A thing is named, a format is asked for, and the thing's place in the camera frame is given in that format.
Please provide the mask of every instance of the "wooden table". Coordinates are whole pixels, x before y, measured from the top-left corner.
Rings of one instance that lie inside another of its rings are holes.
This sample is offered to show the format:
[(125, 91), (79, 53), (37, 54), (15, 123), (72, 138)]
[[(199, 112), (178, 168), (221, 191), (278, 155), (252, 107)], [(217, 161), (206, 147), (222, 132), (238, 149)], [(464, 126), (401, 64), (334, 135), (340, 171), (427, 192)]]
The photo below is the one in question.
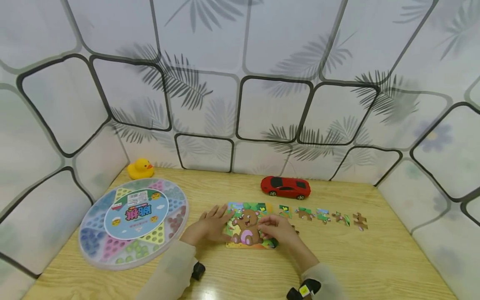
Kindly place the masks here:
[[(311, 180), (310, 197), (299, 201), (263, 194), (261, 176), (160, 168), (154, 176), (183, 189), (190, 205), (188, 224), (204, 210), (226, 202), (301, 205), (350, 217), (361, 212), (369, 225), (364, 232), (335, 222), (324, 226), (319, 220), (295, 215), (291, 220), (319, 260), (331, 266), (350, 299), (456, 299), (370, 185)], [(110, 188), (127, 181), (124, 170)], [(134, 299), (160, 258), (126, 271), (96, 269), (79, 252), (77, 230), (24, 299)], [(299, 285), (295, 265), (281, 248), (244, 250), (209, 244), (198, 247), (197, 258), (206, 272), (200, 282), (192, 280), (181, 299), (285, 299), (288, 290)]]

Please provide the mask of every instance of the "wall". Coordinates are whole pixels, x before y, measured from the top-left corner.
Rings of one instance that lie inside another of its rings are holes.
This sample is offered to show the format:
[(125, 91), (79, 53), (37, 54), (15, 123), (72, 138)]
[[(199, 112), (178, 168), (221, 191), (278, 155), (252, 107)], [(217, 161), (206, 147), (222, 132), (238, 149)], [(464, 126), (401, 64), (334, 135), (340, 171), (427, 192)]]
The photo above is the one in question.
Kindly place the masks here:
[(2, 293), (138, 157), (373, 184), (459, 299), (480, 292), (480, 0), (1, 6)]

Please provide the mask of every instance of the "beige sleeve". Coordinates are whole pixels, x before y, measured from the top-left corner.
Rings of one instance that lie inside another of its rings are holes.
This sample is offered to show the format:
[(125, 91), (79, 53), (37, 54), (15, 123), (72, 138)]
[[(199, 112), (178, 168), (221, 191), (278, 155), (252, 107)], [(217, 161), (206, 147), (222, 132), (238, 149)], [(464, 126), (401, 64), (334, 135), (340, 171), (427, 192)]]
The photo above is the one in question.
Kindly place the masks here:
[(312, 300), (346, 300), (339, 282), (335, 279), (330, 268), (325, 264), (317, 264), (301, 275), (302, 282), (305, 279), (314, 279), (322, 284), (322, 287), (312, 296)]
[(137, 300), (177, 300), (190, 285), (196, 248), (182, 241), (174, 241), (160, 259), (148, 282), (137, 295)]

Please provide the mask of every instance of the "yellow rubber duck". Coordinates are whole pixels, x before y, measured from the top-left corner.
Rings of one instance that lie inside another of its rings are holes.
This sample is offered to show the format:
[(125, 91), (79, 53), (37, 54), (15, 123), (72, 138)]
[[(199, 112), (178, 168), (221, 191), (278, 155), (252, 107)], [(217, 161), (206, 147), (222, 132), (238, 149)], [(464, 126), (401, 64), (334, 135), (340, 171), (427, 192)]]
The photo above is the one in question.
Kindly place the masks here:
[(139, 158), (127, 167), (128, 176), (133, 180), (153, 176), (153, 166), (145, 158)]

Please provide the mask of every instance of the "hand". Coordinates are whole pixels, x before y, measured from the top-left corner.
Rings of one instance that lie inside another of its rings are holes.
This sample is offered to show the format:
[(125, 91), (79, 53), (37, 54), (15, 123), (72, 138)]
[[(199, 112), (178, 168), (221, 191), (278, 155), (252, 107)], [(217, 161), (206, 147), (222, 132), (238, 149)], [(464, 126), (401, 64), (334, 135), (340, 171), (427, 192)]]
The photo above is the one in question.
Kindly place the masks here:
[(235, 212), (225, 214), (226, 210), (227, 205), (224, 204), (222, 207), (215, 205), (208, 213), (204, 212), (197, 222), (188, 226), (180, 240), (192, 246), (203, 239), (229, 242), (231, 237), (224, 234), (223, 230)]
[(282, 216), (267, 215), (262, 217), (258, 221), (258, 229), (262, 232), (262, 238), (275, 238), (280, 244), (293, 245), (301, 241), (295, 227)]

